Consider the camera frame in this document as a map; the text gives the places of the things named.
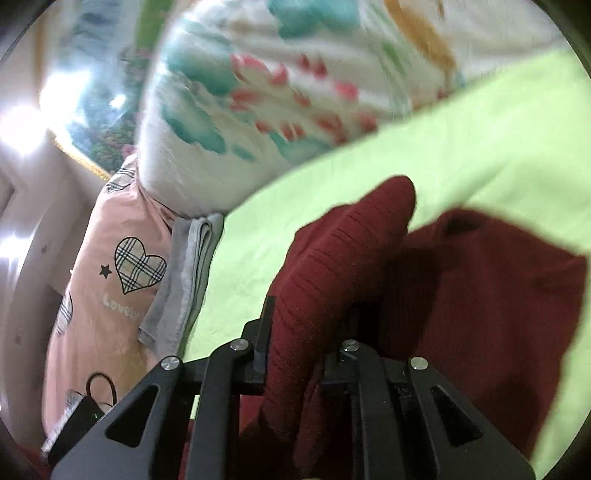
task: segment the pink pillowcase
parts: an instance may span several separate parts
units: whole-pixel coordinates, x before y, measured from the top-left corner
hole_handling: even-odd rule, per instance
[[[88,376],[111,377],[122,398],[157,359],[138,341],[138,327],[164,277],[174,213],[136,181],[135,156],[101,191],[51,335],[43,388],[47,432],[69,390],[85,393]],[[92,396],[111,403],[106,381]]]

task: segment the bright light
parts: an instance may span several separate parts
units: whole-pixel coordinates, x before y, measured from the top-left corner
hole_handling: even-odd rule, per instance
[[[38,148],[45,131],[41,112],[32,106],[19,105],[0,116],[0,141],[21,155]]]
[[[89,80],[90,72],[86,71],[55,73],[47,80],[41,92],[41,111],[51,129],[58,135],[65,130],[65,125],[72,122]]]
[[[7,258],[13,261],[17,258],[24,258],[31,246],[30,238],[19,238],[14,235],[8,236],[0,241],[0,258]]]
[[[119,95],[117,95],[115,98],[113,98],[109,102],[109,105],[113,108],[121,108],[124,103],[125,103],[125,95],[120,93]]]

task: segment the dark red clothing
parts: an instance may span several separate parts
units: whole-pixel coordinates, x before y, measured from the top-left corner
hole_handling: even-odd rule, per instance
[[[241,411],[252,419],[244,478],[313,472],[342,408],[318,387],[322,359],[352,333],[382,356],[427,358],[531,454],[578,323],[586,259],[469,210],[407,235],[414,206],[412,183],[395,177],[295,235],[269,290],[265,395]]]

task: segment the black wire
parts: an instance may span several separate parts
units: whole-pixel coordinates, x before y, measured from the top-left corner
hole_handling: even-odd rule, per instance
[[[109,382],[109,386],[111,387],[111,397],[113,398],[113,405],[115,405],[117,403],[117,390],[115,389],[115,384],[107,375],[102,372],[94,372],[88,377],[88,380],[86,380],[86,395],[92,398],[92,394],[90,393],[90,385],[96,377],[102,377],[107,380],[107,382]]]

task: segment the black metal bracket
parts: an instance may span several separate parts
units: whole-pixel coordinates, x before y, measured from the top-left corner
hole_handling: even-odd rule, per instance
[[[271,317],[208,358],[167,357],[57,464],[52,479],[176,480],[195,396],[186,480],[236,478],[240,395],[264,393]],[[343,344],[323,388],[348,396],[353,480],[534,480],[527,461],[422,358]]]

